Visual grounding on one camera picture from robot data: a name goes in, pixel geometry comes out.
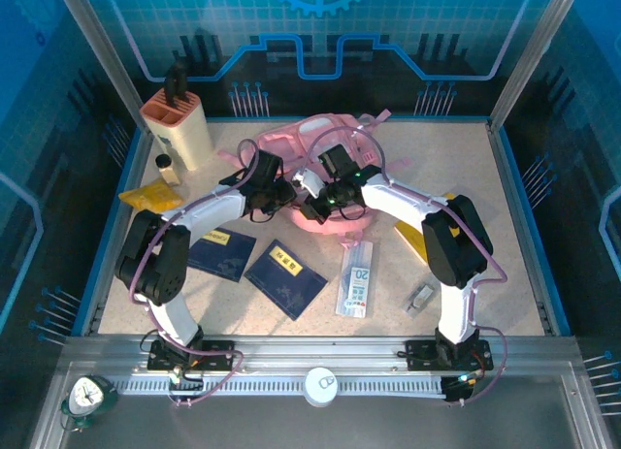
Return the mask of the pink student backpack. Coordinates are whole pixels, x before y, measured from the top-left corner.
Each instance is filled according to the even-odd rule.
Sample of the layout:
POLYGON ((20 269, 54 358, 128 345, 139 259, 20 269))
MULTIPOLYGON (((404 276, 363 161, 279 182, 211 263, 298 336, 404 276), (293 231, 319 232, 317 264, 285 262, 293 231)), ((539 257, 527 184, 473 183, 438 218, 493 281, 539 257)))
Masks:
MULTIPOLYGON (((335 145, 341 144, 360 168, 381 164, 376 147, 363 133, 373 133, 390 115, 388 109, 377 116, 365 113, 358 118, 347 113, 321 113, 263 132, 255 136, 254 141, 260 149, 282 158, 287 179, 307 165, 310 171, 329 182, 331 178, 320 164, 318 155, 335 145)), ((300 212, 301 204, 307 197, 306 191, 299 188, 297 194, 297 199, 280 213, 306 232, 337 236, 345 248, 352 248, 362 241, 363 231, 376 216, 372 209, 363 211, 350 204, 346 208, 335 209, 326 222, 320 224, 306 219, 300 212)))

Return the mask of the dark blue notebook yellow label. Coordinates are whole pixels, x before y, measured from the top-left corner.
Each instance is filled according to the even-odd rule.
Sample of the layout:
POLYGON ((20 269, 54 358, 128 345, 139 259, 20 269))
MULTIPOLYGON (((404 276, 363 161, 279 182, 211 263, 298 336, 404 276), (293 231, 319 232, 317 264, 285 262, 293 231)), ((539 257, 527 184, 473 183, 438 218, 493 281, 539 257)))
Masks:
POLYGON ((190 247, 187 266, 239 282, 255 244, 254 237, 216 228, 190 247))
POLYGON ((296 321, 328 280, 303 263, 279 240, 273 240, 245 272, 245 278, 292 321, 296 321))

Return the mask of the yellow book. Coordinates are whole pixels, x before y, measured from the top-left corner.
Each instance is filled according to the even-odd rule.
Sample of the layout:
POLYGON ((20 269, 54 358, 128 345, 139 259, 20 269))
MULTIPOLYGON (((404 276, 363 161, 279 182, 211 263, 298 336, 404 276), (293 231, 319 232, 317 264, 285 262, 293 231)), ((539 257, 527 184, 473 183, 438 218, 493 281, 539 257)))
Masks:
POLYGON ((428 265, 426 243, 422 232, 422 221, 430 214, 439 209, 429 202, 418 202, 407 194, 393 194, 394 201, 399 201, 399 212, 406 210, 407 219, 400 219, 394 226, 397 234, 404 240, 414 255, 424 265, 428 265))

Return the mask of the small clear plastic box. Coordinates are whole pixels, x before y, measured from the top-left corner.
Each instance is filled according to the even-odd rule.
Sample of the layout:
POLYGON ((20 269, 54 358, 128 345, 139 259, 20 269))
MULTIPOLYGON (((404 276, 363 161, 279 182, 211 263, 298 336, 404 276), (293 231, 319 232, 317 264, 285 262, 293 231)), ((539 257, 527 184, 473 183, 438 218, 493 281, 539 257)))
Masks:
POLYGON ((410 318, 416 317, 434 298, 435 294, 436 287, 433 284, 422 282, 407 297, 403 311, 410 318))

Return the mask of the yellow snack bag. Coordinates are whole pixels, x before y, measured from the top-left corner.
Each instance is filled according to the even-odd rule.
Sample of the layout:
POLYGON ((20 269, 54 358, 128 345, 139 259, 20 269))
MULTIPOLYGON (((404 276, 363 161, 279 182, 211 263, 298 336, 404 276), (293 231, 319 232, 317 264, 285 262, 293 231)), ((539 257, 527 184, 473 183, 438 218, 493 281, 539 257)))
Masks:
POLYGON ((168 211, 176 213, 176 209, 185 203, 182 195, 161 177, 149 184, 121 192, 117 197, 132 208, 132 217, 147 210, 156 215, 164 215, 165 221, 168 220, 168 211))

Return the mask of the small bottle black cap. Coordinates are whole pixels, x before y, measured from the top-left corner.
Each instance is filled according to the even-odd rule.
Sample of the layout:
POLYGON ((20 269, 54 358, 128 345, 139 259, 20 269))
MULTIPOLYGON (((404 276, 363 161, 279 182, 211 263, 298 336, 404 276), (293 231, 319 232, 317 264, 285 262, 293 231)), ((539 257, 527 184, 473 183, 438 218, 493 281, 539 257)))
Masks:
POLYGON ((161 177, 171 186, 181 185, 181 179, 176 171, 175 164, 170 155, 161 153, 155 157, 155 165, 161 177))

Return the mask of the beige orange knife block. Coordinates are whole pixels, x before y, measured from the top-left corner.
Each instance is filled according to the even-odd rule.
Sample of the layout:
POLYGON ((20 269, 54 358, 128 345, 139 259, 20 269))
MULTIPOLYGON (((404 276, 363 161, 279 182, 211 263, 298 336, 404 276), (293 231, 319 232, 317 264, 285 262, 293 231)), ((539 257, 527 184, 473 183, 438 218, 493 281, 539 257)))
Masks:
POLYGON ((187 101, 176 98, 171 107, 166 103, 164 88, 160 88, 140 113, 166 152, 188 171, 195 171, 207 163, 213 145, 200 97, 191 92, 186 97, 187 101))

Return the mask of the green alarm clock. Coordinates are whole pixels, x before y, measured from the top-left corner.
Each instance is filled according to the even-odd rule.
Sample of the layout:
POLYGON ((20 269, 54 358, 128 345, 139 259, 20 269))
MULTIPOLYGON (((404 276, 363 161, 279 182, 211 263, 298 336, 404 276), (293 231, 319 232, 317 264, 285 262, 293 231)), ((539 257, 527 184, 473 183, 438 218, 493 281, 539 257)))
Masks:
POLYGON ((118 392, 110 380, 93 374, 80 376, 60 404, 59 410, 66 418, 61 428, 65 432, 81 432, 111 411, 117 401, 118 392))

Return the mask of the aluminium mounting rail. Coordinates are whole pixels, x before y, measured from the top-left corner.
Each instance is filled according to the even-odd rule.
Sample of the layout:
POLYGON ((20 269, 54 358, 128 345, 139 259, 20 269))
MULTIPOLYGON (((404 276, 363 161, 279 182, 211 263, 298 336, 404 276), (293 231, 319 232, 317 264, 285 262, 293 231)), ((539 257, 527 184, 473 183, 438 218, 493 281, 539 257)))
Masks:
MULTIPOLYGON (((135 335, 71 337, 62 349, 57 367, 74 372, 141 372, 147 353, 135 335)), ((259 337, 231 338, 244 354, 242 370, 248 374, 300 374, 325 367, 340 374, 407 372, 397 352, 404 337, 259 337)), ((556 375, 582 366, 572 337, 509 337, 506 374, 556 375)))

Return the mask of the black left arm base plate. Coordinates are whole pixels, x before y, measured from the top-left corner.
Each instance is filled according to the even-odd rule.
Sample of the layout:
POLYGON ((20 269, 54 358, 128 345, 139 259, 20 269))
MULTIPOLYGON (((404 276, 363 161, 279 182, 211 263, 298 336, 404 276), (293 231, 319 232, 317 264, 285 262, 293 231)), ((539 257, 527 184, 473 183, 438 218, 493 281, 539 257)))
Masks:
POLYGON ((203 352, 215 352, 215 355, 199 355, 184 352, 168 341, 155 340, 148 351, 147 369, 150 371, 172 371, 175 367, 183 371, 230 371, 233 366, 233 349, 231 340, 201 339, 192 347, 203 352))

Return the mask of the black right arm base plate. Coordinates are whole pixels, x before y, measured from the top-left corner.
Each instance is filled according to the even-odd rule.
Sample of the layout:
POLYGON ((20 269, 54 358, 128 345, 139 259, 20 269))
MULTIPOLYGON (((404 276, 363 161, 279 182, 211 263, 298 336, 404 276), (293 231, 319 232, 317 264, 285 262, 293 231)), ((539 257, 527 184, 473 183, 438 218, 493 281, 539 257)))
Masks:
POLYGON ((399 351, 398 355, 406 360, 409 371, 494 369, 489 342, 483 339, 479 339, 469 351, 451 363, 439 355, 433 340, 408 340, 405 342, 405 350, 399 351))

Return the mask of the aluminium frame post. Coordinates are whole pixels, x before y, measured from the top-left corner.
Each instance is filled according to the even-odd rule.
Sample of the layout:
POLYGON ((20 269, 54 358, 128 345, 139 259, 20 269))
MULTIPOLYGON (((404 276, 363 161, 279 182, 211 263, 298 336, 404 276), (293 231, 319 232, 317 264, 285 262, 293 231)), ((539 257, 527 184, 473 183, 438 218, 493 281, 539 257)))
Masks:
POLYGON ((504 125, 540 60, 549 49, 574 1, 549 1, 489 116, 489 131, 491 133, 498 133, 504 125))
POLYGON ((114 45, 88 0, 63 0, 90 45, 120 100, 141 132, 147 125, 141 116, 143 101, 114 45))

